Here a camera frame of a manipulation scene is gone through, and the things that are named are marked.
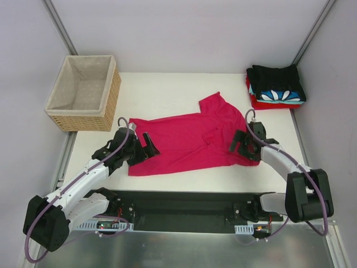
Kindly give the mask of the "red t shirt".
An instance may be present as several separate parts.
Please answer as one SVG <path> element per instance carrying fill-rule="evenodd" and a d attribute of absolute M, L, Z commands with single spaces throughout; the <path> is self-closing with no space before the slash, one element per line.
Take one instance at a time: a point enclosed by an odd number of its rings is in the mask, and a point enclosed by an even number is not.
<path fill-rule="evenodd" d="M 252 92 L 252 87 L 249 78 L 246 76 L 245 83 L 247 86 L 249 99 L 251 106 L 256 110 L 268 110 L 268 109 L 295 109 L 299 108 L 302 102 L 289 102 L 283 100 L 258 100 Z"/>

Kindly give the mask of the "pink t shirt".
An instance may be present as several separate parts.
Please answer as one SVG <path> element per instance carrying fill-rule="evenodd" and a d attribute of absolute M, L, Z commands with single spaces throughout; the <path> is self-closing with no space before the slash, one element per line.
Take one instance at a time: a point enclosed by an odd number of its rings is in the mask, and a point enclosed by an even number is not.
<path fill-rule="evenodd" d="M 130 176 L 150 176 L 220 166 L 258 166 L 238 152 L 230 152 L 236 130 L 246 131 L 242 113 L 220 93 L 199 101 L 200 112 L 145 120 L 130 119 L 141 143 L 147 132 L 160 154 L 129 167 Z"/>

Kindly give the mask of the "wicker basket with liner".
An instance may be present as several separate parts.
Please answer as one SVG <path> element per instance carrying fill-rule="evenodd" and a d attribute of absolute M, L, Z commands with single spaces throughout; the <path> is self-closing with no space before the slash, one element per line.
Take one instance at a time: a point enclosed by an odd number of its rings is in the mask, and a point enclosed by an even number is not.
<path fill-rule="evenodd" d="M 45 112 L 64 132 L 108 132 L 120 84 L 113 55 L 66 56 Z"/>

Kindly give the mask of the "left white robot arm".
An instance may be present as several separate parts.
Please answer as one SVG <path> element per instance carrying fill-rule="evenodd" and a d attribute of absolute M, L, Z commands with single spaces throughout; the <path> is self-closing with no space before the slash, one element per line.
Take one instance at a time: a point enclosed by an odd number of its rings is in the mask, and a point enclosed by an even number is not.
<path fill-rule="evenodd" d="M 26 243 L 36 241 L 50 252 L 60 248 L 70 232 L 97 215 L 117 216 L 117 195 L 100 188 L 90 191 L 99 182 L 109 178 L 123 163 L 140 164 L 160 155 L 149 134 L 143 134 L 142 146 L 135 130 L 121 127 L 114 138 L 95 151 L 82 171 L 56 191 L 45 197 L 33 197 L 27 207 L 23 233 Z"/>

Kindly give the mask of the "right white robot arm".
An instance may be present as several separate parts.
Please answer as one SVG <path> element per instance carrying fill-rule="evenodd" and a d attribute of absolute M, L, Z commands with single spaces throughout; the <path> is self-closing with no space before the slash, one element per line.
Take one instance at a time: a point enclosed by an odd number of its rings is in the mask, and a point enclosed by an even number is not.
<path fill-rule="evenodd" d="M 229 151 L 247 160 L 265 162 L 286 181 L 284 193 L 254 197 L 252 216 L 261 221 L 274 212 L 287 215 L 295 223 L 332 217 L 334 205 L 327 172 L 299 164 L 278 141 L 266 138 L 261 122 L 251 122 L 248 126 L 246 131 L 236 130 Z"/>

